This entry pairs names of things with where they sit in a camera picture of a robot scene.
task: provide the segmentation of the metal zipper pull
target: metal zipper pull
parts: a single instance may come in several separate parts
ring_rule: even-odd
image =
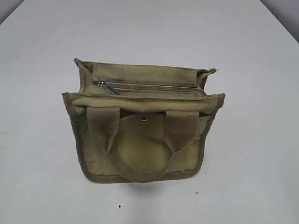
[[[105,81],[99,81],[98,86],[104,87],[106,90],[108,90],[109,92],[111,92],[114,95],[120,94],[120,92],[118,92],[112,85],[110,85],[109,83],[107,83]]]

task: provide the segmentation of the handbag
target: handbag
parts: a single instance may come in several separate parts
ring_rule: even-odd
[[[225,94],[206,95],[216,69],[74,59],[78,93],[63,93],[87,179],[152,182],[195,175]]]

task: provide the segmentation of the zipper pocket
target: zipper pocket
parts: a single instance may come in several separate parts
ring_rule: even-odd
[[[141,85],[141,84],[120,84],[105,81],[92,81],[92,85],[105,88],[114,95],[119,95],[118,90],[153,90],[153,91],[183,91],[183,92],[197,92],[206,96],[206,93],[201,89],[191,87],[177,87],[177,86],[166,86],[166,85]]]

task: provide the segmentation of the metal snap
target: metal snap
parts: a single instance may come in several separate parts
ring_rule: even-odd
[[[149,118],[146,116],[141,117],[141,121],[147,121]]]

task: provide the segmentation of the bag handle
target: bag handle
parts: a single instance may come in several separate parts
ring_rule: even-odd
[[[120,124],[119,107],[88,107],[87,123],[100,149],[112,165],[132,182],[151,182],[160,178],[171,166],[175,158],[194,141],[198,129],[199,112],[167,111],[164,124],[164,139],[172,151],[165,168],[143,173],[132,169],[114,150],[114,138]]]

